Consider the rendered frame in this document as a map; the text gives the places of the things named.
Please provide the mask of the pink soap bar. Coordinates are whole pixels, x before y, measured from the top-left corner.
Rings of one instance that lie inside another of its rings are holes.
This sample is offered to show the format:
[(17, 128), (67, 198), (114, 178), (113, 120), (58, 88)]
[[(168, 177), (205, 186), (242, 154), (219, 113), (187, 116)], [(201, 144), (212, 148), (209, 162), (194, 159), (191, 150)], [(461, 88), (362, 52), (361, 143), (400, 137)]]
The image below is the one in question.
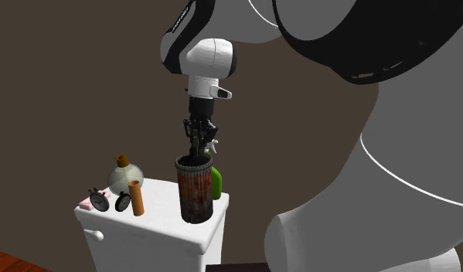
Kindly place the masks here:
[[(105, 192), (105, 195), (106, 195), (107, 199), (109, 199), (110, 196), (111, 196), (111, 194), (110, 194), (109, 192), (106, 192), (106, 191), (103, 191), (103, 192)], [(91, 203), (90, 203), (89, 197), (87, 197), (86, 199), (84, 199), (83, 201), (81, 201), (81, 202), (78, 204), (78, 207), (79, 207), (80, 209), (84, 209), (84, 210), (86, 210), (86, 211), (91, 211), (91, 210), (94, 209), (94, 207), (93, 207), (93, 206), (91, 205)]]

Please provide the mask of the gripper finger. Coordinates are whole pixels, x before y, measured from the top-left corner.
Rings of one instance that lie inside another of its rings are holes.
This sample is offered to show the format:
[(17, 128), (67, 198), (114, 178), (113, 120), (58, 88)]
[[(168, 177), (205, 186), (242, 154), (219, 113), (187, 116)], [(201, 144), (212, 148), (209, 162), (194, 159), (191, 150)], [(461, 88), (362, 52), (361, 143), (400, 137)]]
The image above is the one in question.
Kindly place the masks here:
[(196, 133), (196, 121), (184, 119), (183, 125), (186, 133), (186, 137), (189, 139), (190, 148), (189, 155), (191, 157), (196, 157), (198, 155), (199, 139), (198, 134)]
[(198, 143), (198, 154), (199, 155), (210, 155), (212, 152), (217, 153), (215, 145), (219, 143), (215, 139), (218, 127), (212, 123), (211, 120), (207, 122), (200, 121), (199, 128), (199, 143)]

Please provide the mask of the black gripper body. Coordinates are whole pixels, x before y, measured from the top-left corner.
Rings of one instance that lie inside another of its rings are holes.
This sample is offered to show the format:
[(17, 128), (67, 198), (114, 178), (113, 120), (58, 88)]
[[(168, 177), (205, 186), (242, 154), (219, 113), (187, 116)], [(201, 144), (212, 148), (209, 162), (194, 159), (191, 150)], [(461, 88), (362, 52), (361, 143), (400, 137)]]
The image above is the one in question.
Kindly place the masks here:
[(189, 98), (189, 120), (193, 121), (203, 121), (207, 124), (212, 120), (214, 112), (215, 100), (213, 98), (199, 98), (199, 97), (190, 97)]

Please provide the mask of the orange cylinder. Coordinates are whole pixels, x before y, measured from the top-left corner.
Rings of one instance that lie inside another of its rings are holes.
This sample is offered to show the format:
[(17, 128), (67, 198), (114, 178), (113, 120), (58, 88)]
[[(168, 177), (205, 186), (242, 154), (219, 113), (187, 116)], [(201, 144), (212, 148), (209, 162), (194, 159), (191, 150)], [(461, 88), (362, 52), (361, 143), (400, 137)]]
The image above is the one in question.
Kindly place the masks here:
[(142, 216), (145, 213), (145, 208), (141, 194), (141, 183), (138, 180), (129, 182), (128, 190), (134, 216)]

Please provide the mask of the round glass flask brown neck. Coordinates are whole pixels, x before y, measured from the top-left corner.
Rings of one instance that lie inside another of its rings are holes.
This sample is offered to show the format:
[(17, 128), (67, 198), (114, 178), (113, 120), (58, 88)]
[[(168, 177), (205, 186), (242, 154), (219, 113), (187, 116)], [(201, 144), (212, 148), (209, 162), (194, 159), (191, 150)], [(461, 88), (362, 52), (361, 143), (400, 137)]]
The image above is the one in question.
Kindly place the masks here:
[(107, 178), (107, 187), (113, 194), (119, 196), (121, 192), (129, 193), (129, 182), (138, 181), (139, 185), (143, 184), (142, 170), (137, 165), (131, 164), (125, 153), (117, 154), (114, 159), (117, 166), (111, 170)]

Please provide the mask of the rusty cylindrical bin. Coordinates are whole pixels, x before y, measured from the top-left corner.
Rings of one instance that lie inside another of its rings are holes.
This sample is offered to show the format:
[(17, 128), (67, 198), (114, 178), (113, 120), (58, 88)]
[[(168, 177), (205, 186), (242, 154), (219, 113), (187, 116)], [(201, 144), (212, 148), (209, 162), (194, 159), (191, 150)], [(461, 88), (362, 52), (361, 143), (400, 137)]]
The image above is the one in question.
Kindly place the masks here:
[(213, 159), (210, 155), (184, 154), (175, 160), (182, 219), (204, 223), (213, 214)]

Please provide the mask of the white toilet tank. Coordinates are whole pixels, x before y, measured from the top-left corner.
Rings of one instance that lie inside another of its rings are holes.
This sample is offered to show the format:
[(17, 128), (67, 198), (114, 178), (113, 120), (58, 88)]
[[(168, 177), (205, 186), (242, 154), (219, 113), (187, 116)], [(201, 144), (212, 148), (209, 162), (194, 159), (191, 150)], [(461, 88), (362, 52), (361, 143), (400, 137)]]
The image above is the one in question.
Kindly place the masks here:
[(141, 216), (131, 207), (116, 211), (116, 195), (106, 212), (74, 209), (96, 272), (205, 272), (208, 264), (221, 263), (228, 194), (213, 202), (212, 217), (200, 224), (182, 219), (176, 183), (146, 178), (141, 194)]

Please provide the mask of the green spray bottle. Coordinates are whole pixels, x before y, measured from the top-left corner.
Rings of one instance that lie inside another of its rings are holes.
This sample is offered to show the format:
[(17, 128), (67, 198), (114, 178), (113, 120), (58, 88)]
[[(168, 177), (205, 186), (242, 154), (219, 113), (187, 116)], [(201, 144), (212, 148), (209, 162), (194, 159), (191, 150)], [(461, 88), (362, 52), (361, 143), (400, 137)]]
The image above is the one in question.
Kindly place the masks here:
[[(211, 152), (214, 152), (216, 154), (215, 144), (218, 144), (218, 143), (219, 143), (218, 140), (213, 139), (211, 142), (206, 144), (204, 148), (204, 152), (208, 155), (210, 155)], [(218, 200), (220, 199), (222, 195), (222, 175), (213, 166), (211, 167), (211, 177), (212, 177), (212, 187), (213, 187), (213, 200)]]

